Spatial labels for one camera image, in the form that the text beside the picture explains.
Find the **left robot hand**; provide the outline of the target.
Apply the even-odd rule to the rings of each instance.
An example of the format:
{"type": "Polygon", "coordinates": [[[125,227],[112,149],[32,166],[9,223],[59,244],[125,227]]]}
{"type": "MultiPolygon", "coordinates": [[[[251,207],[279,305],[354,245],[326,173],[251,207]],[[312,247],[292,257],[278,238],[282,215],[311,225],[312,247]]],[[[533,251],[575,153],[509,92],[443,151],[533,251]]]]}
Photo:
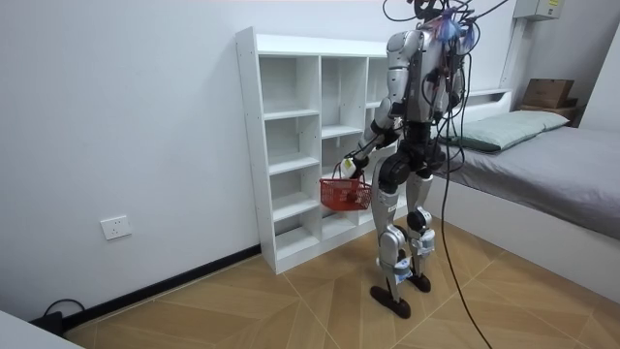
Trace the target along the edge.
{"type": "Polygon", "coordinates": [[[369,164],[369,158],[356,159],[355,157],[344,158],[339,165],[340,177],[343,179],[363,179],[364,169],[369,164]]]}

